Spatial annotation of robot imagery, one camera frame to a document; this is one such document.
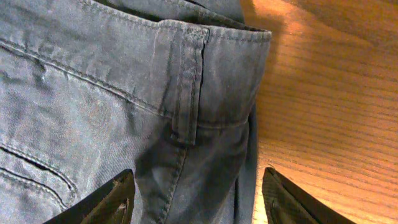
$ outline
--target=pocket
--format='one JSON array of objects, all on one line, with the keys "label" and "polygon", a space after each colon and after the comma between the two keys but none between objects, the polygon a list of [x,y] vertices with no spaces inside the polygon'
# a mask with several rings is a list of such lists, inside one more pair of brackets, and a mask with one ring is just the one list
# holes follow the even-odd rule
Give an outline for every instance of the pocket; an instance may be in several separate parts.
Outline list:
[{"label": "pocket", "polygon": [[75,186],[56,168],[1,142],[0,179],[11,180],[25,189],[43,192],[61,210],[70,207],[76,195]]}]

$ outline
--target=wooden surface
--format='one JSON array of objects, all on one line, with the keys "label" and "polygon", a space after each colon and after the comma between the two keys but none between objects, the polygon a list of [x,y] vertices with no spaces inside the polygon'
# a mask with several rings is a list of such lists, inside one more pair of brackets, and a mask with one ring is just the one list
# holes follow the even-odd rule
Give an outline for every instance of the wooden surface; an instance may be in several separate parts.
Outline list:
[{"label": "wooden surface", "polygon": [[242,1],[273,31],[253,223],[274,166],[356,223],[398,223],[398,1]]}]

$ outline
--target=waistband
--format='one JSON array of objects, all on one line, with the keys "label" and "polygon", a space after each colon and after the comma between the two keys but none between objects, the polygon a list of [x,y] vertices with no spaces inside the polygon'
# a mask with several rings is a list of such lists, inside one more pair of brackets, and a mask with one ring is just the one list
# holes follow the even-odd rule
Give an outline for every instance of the waistband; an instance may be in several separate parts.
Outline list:
[{"label": "waistband", "polygon": [[91,0],[3,0],[0,39],[173,118],[181,64],[191,53],[184,43],[193,31],[203,39],[197,125],[227,128],[247,121],[264,73],[269,31],[186,1],[126,4],[115,9]]}]

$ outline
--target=jeans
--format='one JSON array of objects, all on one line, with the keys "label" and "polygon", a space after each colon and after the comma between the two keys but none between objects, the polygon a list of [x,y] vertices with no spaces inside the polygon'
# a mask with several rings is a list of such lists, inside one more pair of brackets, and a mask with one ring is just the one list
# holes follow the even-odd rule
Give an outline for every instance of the jeans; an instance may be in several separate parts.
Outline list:
[{"label": "jeans", "polygon": [[271,33],[212,2],[0,1],[2,222],[42,223],[124,169],[132,223],[251,222]]}]

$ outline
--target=belt loop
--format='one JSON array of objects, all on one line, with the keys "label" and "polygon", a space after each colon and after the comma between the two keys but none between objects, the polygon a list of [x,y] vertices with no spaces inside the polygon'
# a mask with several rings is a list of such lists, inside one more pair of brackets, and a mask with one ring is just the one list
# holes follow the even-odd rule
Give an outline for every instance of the belt loop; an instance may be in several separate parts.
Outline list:
[{"label": "belt loop", "polygon": [[200,26],[188,27],[180,46],[181,69],[175,94],[172,139],[185,144],[195,144],[203,71],[202,51],[208,33],[208,29]]}]

